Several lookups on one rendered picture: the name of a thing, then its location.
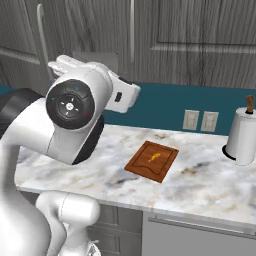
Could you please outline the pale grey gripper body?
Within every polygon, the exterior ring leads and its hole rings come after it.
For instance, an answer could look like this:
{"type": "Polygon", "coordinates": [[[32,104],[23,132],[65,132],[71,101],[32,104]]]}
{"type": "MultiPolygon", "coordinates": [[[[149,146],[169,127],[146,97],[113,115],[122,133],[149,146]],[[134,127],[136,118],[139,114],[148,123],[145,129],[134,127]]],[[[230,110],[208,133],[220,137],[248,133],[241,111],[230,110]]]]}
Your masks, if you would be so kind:
{"type": "Polygon", "coordinates": [[[73,57],[82,62],[99,62],[118,73],[118,55],[113,52],[81,52],[73,51],[73,57]]]}

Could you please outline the grey wood cabinet door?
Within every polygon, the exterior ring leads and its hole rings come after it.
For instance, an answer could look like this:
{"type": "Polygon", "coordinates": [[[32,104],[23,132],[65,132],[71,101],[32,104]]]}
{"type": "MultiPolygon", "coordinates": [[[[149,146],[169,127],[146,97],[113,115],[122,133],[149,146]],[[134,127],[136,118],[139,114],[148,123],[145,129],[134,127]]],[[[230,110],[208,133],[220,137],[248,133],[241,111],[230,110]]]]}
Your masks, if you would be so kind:
{"type": "Polygon", "coordinates": [[[0,84],[45,95],[50,81],[37,22],[42,0],[0,0],[0,84]]]}
{"type": "Polygon", "coordinates": [[[135,0],[139,82],[256,89],[256,0],[135,0]]]}
{"type": "Polygon", "coordinates": [[[73,51],[113,52],[118,74],[132,78],[130,61],[130,0],[53,0],[57,49],[55,56],[73,51]]]}

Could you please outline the brown wooden cutting board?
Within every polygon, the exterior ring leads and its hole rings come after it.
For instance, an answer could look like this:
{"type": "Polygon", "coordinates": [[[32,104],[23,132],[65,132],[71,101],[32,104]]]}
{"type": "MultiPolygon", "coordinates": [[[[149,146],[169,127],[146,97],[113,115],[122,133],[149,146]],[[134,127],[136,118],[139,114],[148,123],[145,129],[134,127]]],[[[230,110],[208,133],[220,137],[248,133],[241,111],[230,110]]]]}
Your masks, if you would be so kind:
{"type": "Polygon", "coordinates": [[[161,183],[178,153],[178,149],[145,141],[135,155],[126,164],[124,169],[161,183]],[[161,153],[160,157],[156,158],[154,161],[148,162],[151,156],[158,152],[161,153]]]}

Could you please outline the grey lower cabinet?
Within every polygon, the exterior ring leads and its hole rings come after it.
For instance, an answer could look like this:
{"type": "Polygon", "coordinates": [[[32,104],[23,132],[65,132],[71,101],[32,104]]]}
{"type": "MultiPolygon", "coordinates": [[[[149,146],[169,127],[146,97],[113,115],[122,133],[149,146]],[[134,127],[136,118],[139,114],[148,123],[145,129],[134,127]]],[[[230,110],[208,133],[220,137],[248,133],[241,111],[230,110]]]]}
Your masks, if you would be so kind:
{"type": "Polygon", "coordinates": [[[140,210],[101,205],[98,221],[87,228],[102,256],[141,256],[143,213],[140,210]]]}

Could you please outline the white paper towel roll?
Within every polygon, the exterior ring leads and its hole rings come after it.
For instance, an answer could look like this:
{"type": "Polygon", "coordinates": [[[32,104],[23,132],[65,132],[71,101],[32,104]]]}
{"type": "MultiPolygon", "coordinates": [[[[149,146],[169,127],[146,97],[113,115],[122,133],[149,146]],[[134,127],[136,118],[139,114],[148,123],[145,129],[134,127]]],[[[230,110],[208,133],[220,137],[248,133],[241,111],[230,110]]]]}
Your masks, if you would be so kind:
{"type": "Polygon", "coordinates": [[[253,95],[247,95],[246,106],[236,110],[230,134],[222,152],[239,166],[246,166],[254,161],[256,155],[256,109],[253,95]]]}

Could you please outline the grey dishwasher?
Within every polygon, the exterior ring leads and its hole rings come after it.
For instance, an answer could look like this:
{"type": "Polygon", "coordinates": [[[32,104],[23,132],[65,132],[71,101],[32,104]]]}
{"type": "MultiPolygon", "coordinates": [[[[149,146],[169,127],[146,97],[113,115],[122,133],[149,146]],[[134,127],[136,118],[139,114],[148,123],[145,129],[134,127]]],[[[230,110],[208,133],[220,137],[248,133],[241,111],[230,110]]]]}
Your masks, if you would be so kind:
{"type": "Polygon", "coordinates": [[[142,256],[256,256],[256,240],[152,223],[148,217],[184,221],[256,235],[256,225],[194,215],[143,213],[142,256]]]}

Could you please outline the white wall outlet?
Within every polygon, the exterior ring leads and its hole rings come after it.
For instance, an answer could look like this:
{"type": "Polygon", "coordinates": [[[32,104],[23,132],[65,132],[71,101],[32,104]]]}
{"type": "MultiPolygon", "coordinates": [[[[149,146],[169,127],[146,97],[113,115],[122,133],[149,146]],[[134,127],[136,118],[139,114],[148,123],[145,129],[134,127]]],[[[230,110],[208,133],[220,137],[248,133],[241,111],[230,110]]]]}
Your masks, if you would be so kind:
{"type": "Polygon", "coordinates": [[[183,128],[185,130],[195,131],[197,129],[198,118],[199,118],[198,110],[186,110],[184,112],[183,128]]]}
{"type": "Polygon", "coordinates": [[[201,130],[204,132],[214,132],[218,120],[218,112],[205,111],[203,114],[201,130]]]}

